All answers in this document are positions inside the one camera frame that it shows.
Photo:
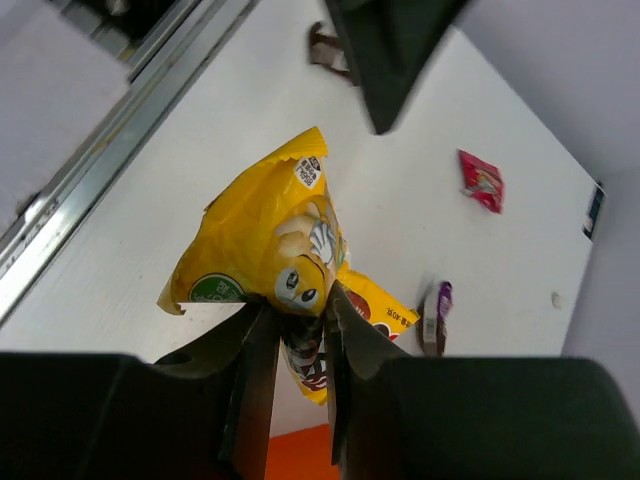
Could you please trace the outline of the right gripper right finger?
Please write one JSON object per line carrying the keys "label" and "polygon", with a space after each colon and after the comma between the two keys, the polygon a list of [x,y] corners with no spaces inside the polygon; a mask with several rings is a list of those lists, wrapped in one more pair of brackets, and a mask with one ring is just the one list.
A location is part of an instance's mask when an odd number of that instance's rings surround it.
{"label": "right gripper right finger", "polygon": [[324,312],[331,460],[343,479],[413,479],[409,355],[357,313],[335,283]]}

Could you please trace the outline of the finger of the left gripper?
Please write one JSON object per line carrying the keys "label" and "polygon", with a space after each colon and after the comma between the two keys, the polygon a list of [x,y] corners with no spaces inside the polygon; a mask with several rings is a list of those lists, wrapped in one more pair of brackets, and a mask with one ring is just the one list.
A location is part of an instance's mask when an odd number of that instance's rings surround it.
{"label": "finger of the left gripper", "polygon": [[390,132],[466,0],[327,1],[373,131]]}

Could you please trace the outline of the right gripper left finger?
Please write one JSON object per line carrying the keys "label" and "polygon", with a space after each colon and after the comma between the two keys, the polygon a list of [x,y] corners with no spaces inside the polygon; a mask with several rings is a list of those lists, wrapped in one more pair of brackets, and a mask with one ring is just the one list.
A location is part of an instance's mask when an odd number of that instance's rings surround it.
{"label": "right gripper left finger", "polygon": [[216,402],[213,427],[215,479],[262,479],[278,364],[279,327],[266,302],[248,303],[205,334],[154,364],[164,373],[196,381]]}

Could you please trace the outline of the brown chocolate bar wrapper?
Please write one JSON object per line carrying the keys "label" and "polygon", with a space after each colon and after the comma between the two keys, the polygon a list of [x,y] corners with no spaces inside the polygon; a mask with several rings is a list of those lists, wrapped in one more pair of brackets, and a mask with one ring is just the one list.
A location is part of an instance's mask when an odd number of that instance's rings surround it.
{"label": "brown chocolate bar wrapper", "polygon": [[358,86],[358,80],[351,73],[340,40],[336,35],[323,32],[321,21],[313,23],[307,33],[308,61],[324,70],[337,75],[353,86]]}

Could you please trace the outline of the purple brown chocolate bar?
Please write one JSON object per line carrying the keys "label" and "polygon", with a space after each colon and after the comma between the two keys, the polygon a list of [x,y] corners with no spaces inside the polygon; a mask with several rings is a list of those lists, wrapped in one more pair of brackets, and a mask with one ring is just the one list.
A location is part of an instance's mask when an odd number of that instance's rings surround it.
{"label": "purple brown chocolate bar", "polygon": [[453,308],[453,285],[449,281],[432,283],[420,306],[417,340],[427,357],[442,357],[447,341],[447,318]]}

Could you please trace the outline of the yellow candy packet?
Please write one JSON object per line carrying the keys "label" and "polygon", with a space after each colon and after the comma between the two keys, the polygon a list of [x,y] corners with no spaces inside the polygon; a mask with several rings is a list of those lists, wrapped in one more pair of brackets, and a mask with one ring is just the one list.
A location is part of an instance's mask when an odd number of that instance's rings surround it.
{"label": "yellow candy packet", "polygon": [[206,207],[157,300],[172,315],[187,304],[261,299],[291,315],[282,351],[302,394],[318,405],[328,396],[319,317],[335,283],[390,340],[418,320],[415,310],[352,269],[324,171],[327,155],[313,127],[244,170]]}

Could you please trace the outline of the orange paper bag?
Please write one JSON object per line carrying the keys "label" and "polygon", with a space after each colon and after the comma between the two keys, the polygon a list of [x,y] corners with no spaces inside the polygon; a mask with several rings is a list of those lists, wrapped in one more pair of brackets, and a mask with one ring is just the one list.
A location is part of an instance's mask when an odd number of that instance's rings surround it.
{"label": "orange paper bag", "polygon": [[339,480],[339,468],[331,464],[329,425],[272,437],[265,479]]}

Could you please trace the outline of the red pink snack packet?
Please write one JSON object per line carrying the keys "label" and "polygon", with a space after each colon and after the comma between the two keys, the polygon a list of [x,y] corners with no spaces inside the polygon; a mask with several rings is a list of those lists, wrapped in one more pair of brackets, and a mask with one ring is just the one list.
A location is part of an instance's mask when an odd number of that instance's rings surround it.
{"label": "red pink snack packet", "polygon": [[500,170],[464,150],[458,151],[458,158],[464,181],[462,193],[492,213],[501,214],[504,182]]}

